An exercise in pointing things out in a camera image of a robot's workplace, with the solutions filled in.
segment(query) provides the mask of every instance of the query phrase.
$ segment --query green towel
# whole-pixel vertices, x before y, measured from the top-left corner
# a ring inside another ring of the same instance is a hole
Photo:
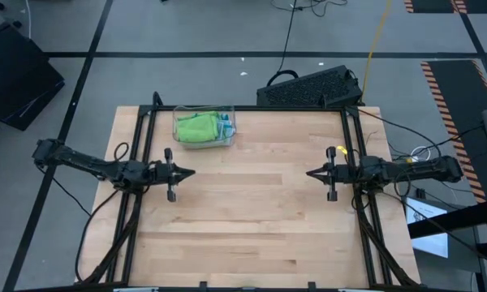
[[[217,120],[217,112],[177,118],[177,139],[188,143],[215,141],[218,138]]]

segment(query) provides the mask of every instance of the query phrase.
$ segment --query yellow cable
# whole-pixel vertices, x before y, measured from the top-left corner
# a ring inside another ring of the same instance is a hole
[[[391,0],[386,0],[386,8],[384,10],[384,13],[382,14],[381,22],[377,27],[375,39],[373,39],[372,47],[370,48],[370,54],[368,54],[368,61],[366,62],[366,72],[364,73],[364,82],[363,82],[363,95],[360,98],[361,102],[363,101],[364,94],[366,93],[366,84],[368,83],[368,70],[370,68],[370,61],[372,61],[372,54],[373,51],[375,50],[375,47],[377,46],[379,37],[381,37],[382,27],[384,26],[384,23],[386,21],[386,16],[388,16],[388,14],[390,13],[390,8],[391,8]]]

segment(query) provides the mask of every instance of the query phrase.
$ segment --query gray floor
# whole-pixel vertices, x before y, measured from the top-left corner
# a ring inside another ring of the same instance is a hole
[[[4,16],[27,23],[23,1]],[[30,2],[32,38],[48,52],[86,52],[105,0]],[[281,6],[288,1],[277,0]],[[289,50],[368,52],[384,10],[384,0],[350,0],[347,6],[329,6],[325,18],[310,11],[296,13]],[[487,15],[469,15],[487,51]],[[284,46],[289,13],[269,1],[252,0],[114,0],[98,51],[204,52],[280,51]],[[20,29],[27,33],[26,26]],[[458,15],[408,14],[394,1],[377,46],[384,52],[476,52]],[[420,131],[434,141],[448,138],[422,70],[420,59],[372,61],[367,105],[381,107],[384,118]],[[41,174],[30,158],[38,139],[55,137],[67,111],[84,60],[53,58],[51,63],[66,86],[25,131],[0,127],[0,289],[5,281]],[[102,157],[115,108],[147,104],[152,92],[165,104],[256,103],[256,89],[265,86],[278,69],[280,58],[95,58],[80,98],[67,144]],[[366,59],[288,58],[284,68],[300,75],[346,65],[364,79]],[[426,145],[419,137],[386,126],[390,142],[405,152]],[[444,152],[453,154],[450,145]],[[56,178],[85,205],[92,207],[97,182],[89,175],[58,168]],[[451,203],[469,205],[471,194],[454,194],[437,182],[416,183]],[[457,188],[468,189],[465,182]],[[32,241],[17,289],[71,284],[84,214],[53,184]],[[417,254],[422,281],[432,287],[470,290],[471,273],[444,270]]]

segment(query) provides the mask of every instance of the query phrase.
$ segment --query plastic container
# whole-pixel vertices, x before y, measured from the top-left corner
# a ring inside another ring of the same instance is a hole
[[[177,125],[180,121],[208,112],[218,113],[218,138],[208,142],[181,141],[177,133]],[[234,143],[236,134],[236,116],[233,105],[213,105],[187,107],[179,105],[173,109],[173,139],[187,149],[201,149],[211,147],[228,147]]]

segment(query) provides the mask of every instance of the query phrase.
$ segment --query wooden tabletop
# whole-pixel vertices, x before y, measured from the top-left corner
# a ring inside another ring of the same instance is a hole
[[[119,143],[131,142],[137,110],[118,107],[107,160]],[[364,110],[380,114],[378,108]],[[360,119],[364,139],[369,137],[368,154],[389,160],[382,122],[364,114]],[[305,175],[325,163],[327,147],[345,145],[339,114],[237,112],[236,122],[233,146],[185,150],[172,138],[172,112],[157,113],[150,160],[163,159],[164,148],[171,148],[175,163],[196,174],[175,188],[176,203],[166,200],[166,186],[151,187],[144,195],[130,285],[207,281],[211,287],[306,288],[315,281],[318,288],[368,287],[351,186],[338,184],[338,201],[328,202],[328,187]],[[355,136],[351,118],[349,123]],[[144,135],[138,159],[143,145]],[[336,163],[345,163],[340,152]],[[94,208],[112,191],[109,182],[100,182]],[[100,210],[88,228],[82,277],[111,246],[120,198]],[[401,204],[386,195],[378,195],[377,204],[386,247],[420,281]],[[116,279],[124,251],[119,258]]]

